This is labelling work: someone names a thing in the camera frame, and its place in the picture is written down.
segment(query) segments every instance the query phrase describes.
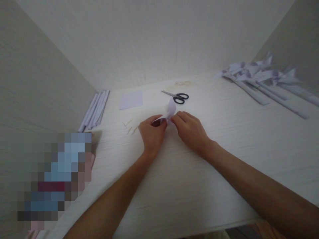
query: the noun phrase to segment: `black scissors handle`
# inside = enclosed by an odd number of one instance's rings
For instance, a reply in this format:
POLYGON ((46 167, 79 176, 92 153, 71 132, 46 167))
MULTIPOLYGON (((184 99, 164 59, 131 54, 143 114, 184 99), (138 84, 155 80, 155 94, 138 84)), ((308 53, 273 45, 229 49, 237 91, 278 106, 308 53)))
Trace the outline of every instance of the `black scissors handle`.
POLYGON ((178 97, 173 97, 173 100, 176 104, 184 104, 185 103, 185 100, 187 100, 189 98, 189 96, 187 94, 184 94, 184 93, 178 93, 176 94, 178 97))

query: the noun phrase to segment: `left hand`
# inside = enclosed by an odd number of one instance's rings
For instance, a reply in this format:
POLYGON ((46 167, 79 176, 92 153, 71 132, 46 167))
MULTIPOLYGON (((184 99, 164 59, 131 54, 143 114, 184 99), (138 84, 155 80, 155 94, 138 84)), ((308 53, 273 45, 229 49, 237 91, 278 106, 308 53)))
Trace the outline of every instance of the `left hand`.
POLYGON ((151 116, 144 120, 139 125, 139 130, 144 142, 144 151, 157 154, 164 140, 165 130, 167 127, 166 120, 158 126, 153 125, 152 122, 162 115, 151 116))

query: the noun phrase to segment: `hand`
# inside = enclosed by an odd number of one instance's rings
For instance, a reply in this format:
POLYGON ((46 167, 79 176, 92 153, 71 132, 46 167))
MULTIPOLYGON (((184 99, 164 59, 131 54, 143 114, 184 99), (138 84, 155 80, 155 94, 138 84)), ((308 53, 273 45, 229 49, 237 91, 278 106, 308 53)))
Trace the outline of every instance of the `hand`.
POLYGON ((206 158, 213 141, 208 138, 199 119, 185 111, 178 111, 171 117, 171 121, 176 125, 178 135, 186 146, 206 158))
POLYGON ((151 116, 139 125, 139 130, 144 142, 144 151, 157 154, 164 140, 165 130, 167 127, 166 120, 162 124, 152 124, 154 120, 162 115, 151 116))

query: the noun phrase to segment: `right hand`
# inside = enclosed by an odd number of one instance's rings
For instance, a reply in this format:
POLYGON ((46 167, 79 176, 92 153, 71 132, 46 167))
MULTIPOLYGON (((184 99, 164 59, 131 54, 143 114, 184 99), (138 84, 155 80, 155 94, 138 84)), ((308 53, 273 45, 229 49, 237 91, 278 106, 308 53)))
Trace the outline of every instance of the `right hand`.
POLYGON ((208 138, 199 119, 185 111, 178 111, 171 117, 171 121, 176 125, 178 135, 186 146, 206 158, 213 141, 208 138))

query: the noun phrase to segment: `scissors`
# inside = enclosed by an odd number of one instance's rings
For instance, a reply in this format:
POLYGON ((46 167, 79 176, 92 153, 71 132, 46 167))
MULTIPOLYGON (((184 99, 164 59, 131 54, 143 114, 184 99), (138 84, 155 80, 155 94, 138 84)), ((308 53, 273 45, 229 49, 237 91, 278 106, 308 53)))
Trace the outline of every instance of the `scissors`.
POLYGON ((184 94, 184 93, 178 93, 178 94, 174 95, 174 94, 168 93, 166 91, 161 91, 161 92, 172 96, 174 102, 177 104, 180 104, 180 105, 184 104, 185 100, 187 100, 189 98, 189 96, 187 94, 184 94))

